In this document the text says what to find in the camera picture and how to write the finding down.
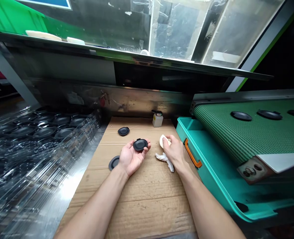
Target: orange handle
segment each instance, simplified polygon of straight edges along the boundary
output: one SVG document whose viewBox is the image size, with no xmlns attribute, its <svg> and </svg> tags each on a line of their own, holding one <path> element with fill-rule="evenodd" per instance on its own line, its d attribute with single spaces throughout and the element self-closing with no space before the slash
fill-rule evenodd
<svg viewBox="0 0 294 239">
<path fill-rule="evenodd" d="M 190 149 L 189 149 L 189 147 L 188 147 L 188 139 L 186 139 L 186 141 L 185 141 L 185 146 L 186 146 L 186 150 L 187 150 L 187 152 L 188 152 L 188 154 L 189 154 L 189 156 L 190 156 L 192 162 L 194 163 L 194 165 L 195 165 L 197 168 L 200 168 L 203 164 L 202 164 L 200 161 L 197 162 L 197 161 L 195 160 L 195 157 L 193 156 L 193 154 L 191 153 L 191 151 L 190 151 Z"/>
</svg>

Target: glass window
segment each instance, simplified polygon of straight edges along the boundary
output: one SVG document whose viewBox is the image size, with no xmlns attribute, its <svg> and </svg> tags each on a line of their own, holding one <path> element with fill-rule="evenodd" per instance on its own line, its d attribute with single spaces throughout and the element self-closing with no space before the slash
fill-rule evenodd
<svg viewBox="0 0 294 239">
<path fill-rule="evenodd" d="M 283 2 L 2 0 L 0 31 L 237 68 Z"/>
</svg>

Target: green conveyor belt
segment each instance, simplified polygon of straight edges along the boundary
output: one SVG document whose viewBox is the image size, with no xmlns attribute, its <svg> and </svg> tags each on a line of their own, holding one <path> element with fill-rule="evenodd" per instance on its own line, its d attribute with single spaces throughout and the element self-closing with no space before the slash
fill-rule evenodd
<svg viewBox="0 0 294 239">
<path fill-rule="evenodd" d="M 258 110 L 277 111 L 283 118 L 266 119 Z M 240 165 L 257 154 L 294 153 L 294 116 L 288 110 L 294 110 L 292 99 L 198 105 L 194 115 Z M 237 120 L 232 111 L 247 113 L 252 121 Z"/>
</svg>

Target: person's left hand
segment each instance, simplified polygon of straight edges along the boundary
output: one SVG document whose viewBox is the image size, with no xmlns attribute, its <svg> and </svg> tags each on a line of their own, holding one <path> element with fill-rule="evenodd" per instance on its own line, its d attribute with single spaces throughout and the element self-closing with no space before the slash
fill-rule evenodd
<svg viewBox="0 0 294 239">
<path fill-rule="evenodd" d="M 144 147 L 143 151 L 140 152 L 134 149 L 134 140 L 127 143 L 121 149 L 118 165 L 125 170 L 129 177 L 141 166 L 148 150 L 151 147 L 150 140 L 146 139 L 146 141 L 148 142 L 147 147 Z"/>
</svg>

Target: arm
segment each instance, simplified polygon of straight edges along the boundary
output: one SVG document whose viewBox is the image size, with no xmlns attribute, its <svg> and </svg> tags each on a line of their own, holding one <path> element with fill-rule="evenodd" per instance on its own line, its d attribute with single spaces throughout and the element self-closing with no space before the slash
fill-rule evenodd
<svg viewBox="0 0 294 239">
<path fill-rule="evenodd" d="M 175 166 L 185 188 L 198 237 L 245 239 L 227 211 L 191 171 L 184 159 L 183 143 L 173 135 L 167 138 L 171 139 L 171 145 L 163 139 L 164 151 Z"/>
<path fill-rule="evenodd" d="M 105 237 L 109 221 L 127 180 L 140 167 L 151 147 L 150 141 L 147 142 L 148 148 L 145 147 L 142 152 L 134 150 L 134 140 L 122 148 L 118 165 L 57 234 L 56 239 Z"/>
</svg>

